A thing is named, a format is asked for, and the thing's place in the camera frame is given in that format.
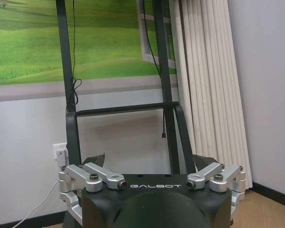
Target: white curtain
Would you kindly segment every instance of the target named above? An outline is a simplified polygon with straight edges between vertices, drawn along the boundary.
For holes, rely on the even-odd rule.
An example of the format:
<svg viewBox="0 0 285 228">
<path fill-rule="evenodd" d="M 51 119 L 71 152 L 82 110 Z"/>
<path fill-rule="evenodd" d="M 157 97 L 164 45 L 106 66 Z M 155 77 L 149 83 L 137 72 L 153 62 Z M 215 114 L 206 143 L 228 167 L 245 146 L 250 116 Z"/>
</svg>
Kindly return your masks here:
<svg viewBox="0 0 285 228">
<path fill-rule="evenodd" d="M 242 165 L 251 188 L 227 0 L 170 0 L 170 11 L 180 102 L 193 153 L 226 166 Z"/>
</svg>

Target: black cable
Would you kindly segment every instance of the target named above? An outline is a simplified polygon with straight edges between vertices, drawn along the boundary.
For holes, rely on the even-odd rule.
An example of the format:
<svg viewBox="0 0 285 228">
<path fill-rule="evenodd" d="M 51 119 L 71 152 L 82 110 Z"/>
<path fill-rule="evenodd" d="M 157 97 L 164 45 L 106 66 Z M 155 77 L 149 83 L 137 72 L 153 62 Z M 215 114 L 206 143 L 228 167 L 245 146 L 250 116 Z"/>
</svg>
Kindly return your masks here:
<svg viewBox="0 0 285 228">
<path fill-rule="evenodd" d="M 166 133 L 165 133 L 165 109 L 163 109 L 163 112 L 162 112 L 162 139 L 165 139 L 166 138 Z"/>
<path fill-rule="evenodd" d="M 155 64 L 155 67 L 157 69 L 158 75 L 159 77 L 161 77 L 161 73 L 160 73 L 160 69 L 158 68 L 156 61 L 155 61 L 155 57 L 152 51 L 152 47 L 151 47 L 151 43 L 150 43 L 150 39 L 149 39 L 149 34 L 148 34 L 148 26 L 147 26 L 147 19 L 146 19 L 146 9 L 145 9 L 145 4 L 144 4 L 144 0 L 142 0 L 142 10 L 143 10 L 143 21 L 144 21 L 144 28 L 145 28 L 145 32 L 146 32 L 146 36 L 147 36 L 147 41 L 148 41 L 148 45 L 150 48 L 150 52 Z M 162 112 L 162 139 L 166 138 L 166 133 L 165 133 L 165 109 L 163 108 L 163 112 Z"/>
<path fill-rule="evenodd" d="M 79 99 L 78 99 L 78 95 L 76 93 L 76 89 L 78 87 L 81 86 L 82 84 L 82 80 L 79 78 L 79 79 L 76 79 L 74 77 L 74 70 L 75 70 L 75 65 L 76 65 L 76 56 L 75 56 L 75 47 L 76 47 L 76 43 L 75 43 L 75 37 L 76 37 L 76 18 L 75 18 L 75 0 L 73 0 L 73 20 L 74 20 L 74 43 L 73 43 L 73 68 L 72 68 L 72 77 L 71 77 L 71 84 L 72 84 L 72 92 L 67 100 L 67 103 L 66 103 L 66 114 L 67 114 L 67 108 L 70 106 L 70 105 L 76 105 L 78 104 L 79 102 Z M 71 97 L 72 96 L 75 96 L 75 103 L 74 104 L 71 104 L 70 103 L 70 100 L 71 100 Z"/>
<path fill-rule="evenodd" d="M 147 19 L 146 19 L 146 9 L 145 9 L 145 5 L 144 5 L 144 0 L 142 0 L 142 3 L 143 3 L 143 4 L 142 4 L 143 21 L 144 21 L 144 27 L 145 27 L 145 32 L 146 32 L 146 36 L 147 36 L 147 41 L 148 41 L 148 45 L 149 45 L 149 48 L 150 48 L 150 52 L 151 52 L 151 55 L 152 55 L 152 58 L 153 58 L 155 67 L 156 67 L 157 72 L 158 72 L 158 75 L 159 75 L 159 77 L 160 77 L 160 76 L 161 76 L 160 69 L 158 68 L 158 66 L 157 66 L 157 64 L 156 64 L 156 60 L 155 60 L 155 57 L 154 57 L 154 54 L 153 54 L 153 51 L 152 51 L 152 47 L 151 47 L 151 43 L 150 43 L 150 39 L 149 39 L 148 26 L 147 26 Z"/>
</svg>

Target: black baseboard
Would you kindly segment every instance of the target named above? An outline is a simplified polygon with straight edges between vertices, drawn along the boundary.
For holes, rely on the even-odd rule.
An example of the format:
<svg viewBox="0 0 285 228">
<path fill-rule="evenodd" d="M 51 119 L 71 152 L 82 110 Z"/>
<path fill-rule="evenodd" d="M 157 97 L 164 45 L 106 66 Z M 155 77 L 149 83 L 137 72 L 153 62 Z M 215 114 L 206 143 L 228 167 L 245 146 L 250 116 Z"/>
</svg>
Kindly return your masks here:
<svg viewBox="0 0 285 228">
<path fill-rule="evenodd" d="M 34 218 L 28 218 L 24 222 L 22 222 L 18 228 L 42 228 L 47 226 L 56 225 L 59 223 L 63 223 L 63 219 L 65 217 L 65 211 L 53 213 L 49 215 L 38 216 Z M 16 225 L 17 222 L 10 222 L 0 225 L 0 228 L 12 228 Z"/>
<path fill-rule="evenodd" d="M 280 193 L 276 190 L 273 190 L 271 188 L 268 188 L 264 185 L 258 184 L 253 182 L 252 183 L 253 187 L 252 187 L 252 191 L 261 194 L 267 198 L 270 198 L 280 204 L 283 204 L 285 206 L 285 194 Z"/>
</svg>

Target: green grass field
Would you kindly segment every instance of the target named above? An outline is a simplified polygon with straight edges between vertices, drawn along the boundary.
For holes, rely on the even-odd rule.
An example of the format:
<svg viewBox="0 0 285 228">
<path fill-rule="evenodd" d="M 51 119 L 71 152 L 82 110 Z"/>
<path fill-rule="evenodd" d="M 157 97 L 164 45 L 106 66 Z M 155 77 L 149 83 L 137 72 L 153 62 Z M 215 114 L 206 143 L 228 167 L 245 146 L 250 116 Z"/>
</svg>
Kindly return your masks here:
<svg viewBox="0 0 285 228">
<path fill-rule="evenodd" d="M 154 65 L 142 60 L 135 2 L 76 0 L 75 77 L 156 74 Z M 66 0 L 72 50 L 71 3 Z M 150 30 L 156 51 L 155 34 Z M 60 81 L 61 68 L 55 1 L 0 0 L 0 85 Z"/>
</svg>

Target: white cable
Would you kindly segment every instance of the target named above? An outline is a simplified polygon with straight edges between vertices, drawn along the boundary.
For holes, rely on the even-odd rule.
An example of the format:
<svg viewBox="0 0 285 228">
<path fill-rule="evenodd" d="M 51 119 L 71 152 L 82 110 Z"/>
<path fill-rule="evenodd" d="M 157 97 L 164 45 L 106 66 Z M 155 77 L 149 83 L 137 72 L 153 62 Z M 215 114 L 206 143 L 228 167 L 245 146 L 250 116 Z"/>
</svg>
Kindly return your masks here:
<svg viewBox="0 0 285 228">
<path fill-rule="evenodd" d="M 24 222 L 31 215 L 31 213 L 33 213 L 38 207 L 40 207 L 47 200 L 47 198 L 50 196 L 50 194 L 52 193 L 52 191 L 55 188 L 55 186 L 57 185 L 57 183 L 58 183 L 58 180 L 55 182 L 55 184 L 53 185 L 53 187 L 51 188 L 51 190 L 49 191 L 47 196 L 44 198 L 44 200 L 42 200 L 42 202 L 39 203 L 23 220 L 21 220 L 19 223 L 17 223 L 12 228 L 16 228 L 17 226 L 19 226 L 22 222 Z"/>
</svg>

